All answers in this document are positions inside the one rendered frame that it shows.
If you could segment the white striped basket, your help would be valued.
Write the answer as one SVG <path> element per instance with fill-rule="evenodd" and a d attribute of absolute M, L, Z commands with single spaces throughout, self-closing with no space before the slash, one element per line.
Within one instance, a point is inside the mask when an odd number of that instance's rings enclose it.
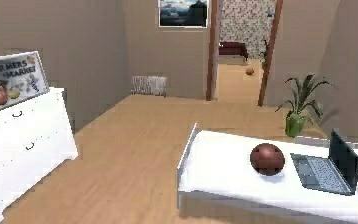
<path fill-rule="evenodd" d="M 166 96 L 166 77 L 133 76 L 131 93 L 141 95 Z"/>

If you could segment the brown room door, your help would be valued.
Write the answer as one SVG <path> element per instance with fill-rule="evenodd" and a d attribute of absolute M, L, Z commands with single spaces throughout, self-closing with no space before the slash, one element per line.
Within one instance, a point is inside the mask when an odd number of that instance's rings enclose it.
<path fill-rule="evenodd" d="M 215 72 L 215 51 L 216 47 L 216 28 L 217 28 L 217 14 L 219 10 L 219 0 L 210 0 L 209 6 L 211 7 L 210 14 L 210 30 L 209 30 L 209 52 L 208 52 L 208 71 L 207 71 L 207 86 L 206 86 L 206 100 L 213 99 L 213 91 L 215 89 L 214 72 Z"/>

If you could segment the dark red sofa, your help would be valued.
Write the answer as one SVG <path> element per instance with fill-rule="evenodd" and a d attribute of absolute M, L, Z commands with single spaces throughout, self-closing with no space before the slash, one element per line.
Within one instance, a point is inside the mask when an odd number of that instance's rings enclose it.
<path fill-rule="evenodd" d="M 240 42 L 220 42 L 219 43 L 220 55 L 238 55 L 248 59 L 248 52 L 246 45 Z"/>

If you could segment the white bed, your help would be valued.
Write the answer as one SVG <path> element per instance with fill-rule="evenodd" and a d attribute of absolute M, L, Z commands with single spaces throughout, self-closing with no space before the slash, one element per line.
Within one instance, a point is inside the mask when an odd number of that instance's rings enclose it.
<path fill-rule="evenodd" d="M 302 224 L 358 224 L 358 187 L 343 196 L 302 186 L 291 155 L 326 157 L 328 147 L 311 139 L 308 145 L 276 141 L 285 157 L 275 176 L 257 173 L 250 163 L 252 149 L 262 141 L 193 129 L 177 167 L 180 198 L 193 197 L 299 221 Z"/>

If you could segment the dark red ball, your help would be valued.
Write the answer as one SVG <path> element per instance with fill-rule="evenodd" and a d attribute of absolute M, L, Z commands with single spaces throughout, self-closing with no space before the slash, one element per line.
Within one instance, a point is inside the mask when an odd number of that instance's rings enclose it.
<path fill-rule="evenodd" d="M 283 170 L 285 156 L 276 145 L 261 143 L 251 151 L 250 163 L 257 173 L 274 176 Z"/>

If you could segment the framed mountain landscape picture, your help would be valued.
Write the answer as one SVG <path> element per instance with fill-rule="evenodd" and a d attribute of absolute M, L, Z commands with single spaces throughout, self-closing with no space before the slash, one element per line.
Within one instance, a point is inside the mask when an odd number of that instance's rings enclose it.
<path fill-rule="evenodd" d="M 209 0 L 159 0 L 159 26 L 206 28 Z"/>

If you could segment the green potted house plant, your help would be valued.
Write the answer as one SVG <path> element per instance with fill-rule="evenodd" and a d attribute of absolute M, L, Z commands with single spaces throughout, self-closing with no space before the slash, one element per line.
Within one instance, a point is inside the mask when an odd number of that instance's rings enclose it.
<path fill-rule="evenodd" d="M 310 99 L 311 94 L 321 85 L 332 85 L 325 77 L 316 78 L 314 74 L 308 74 L 303 81 L 298 77 L 290 77 L 286 83 L 293 81 L 295 87 L 291 89 L 292 99 L 285 100 L 280 104 L 276 111 L 279 111 L 286 104 L 291 106 L 286 114 L 285 134 L 288 137 L 295 138 L 303 130 L 306 122 L 312 123 L 311 117 L 303 115 L 303 111 L 310 107 L 313 109 L 318 119 L 323 117 L 323 111 L 315 99 Z"/>

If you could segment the grey open laptop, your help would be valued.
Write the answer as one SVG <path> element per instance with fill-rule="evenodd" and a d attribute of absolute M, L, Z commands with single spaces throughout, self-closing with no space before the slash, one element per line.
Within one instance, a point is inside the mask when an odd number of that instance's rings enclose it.
<path fill-rule="evenodd" d="M 358 155 L 332 129 L 327 158 L 291 153 L 302 186 L 339 195 L 352 196 L 358 183 Z"/>

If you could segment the white chest of drawers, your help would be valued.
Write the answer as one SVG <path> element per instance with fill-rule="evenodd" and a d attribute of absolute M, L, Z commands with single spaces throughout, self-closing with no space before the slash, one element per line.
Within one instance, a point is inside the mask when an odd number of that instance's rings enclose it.
<path fill-rule="evenodd" d="M 0 111 L 0 222 L 5 208 L 77 156 L 63 88 Z"/>

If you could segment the framed market poster picture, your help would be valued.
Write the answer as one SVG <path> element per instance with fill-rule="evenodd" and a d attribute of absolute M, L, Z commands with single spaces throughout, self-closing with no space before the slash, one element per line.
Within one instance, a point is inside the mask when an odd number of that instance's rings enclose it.
<path fill-rule="evenodd" d="M 37 51 L 0 56 L 0 111 L 49 91 Z"/>

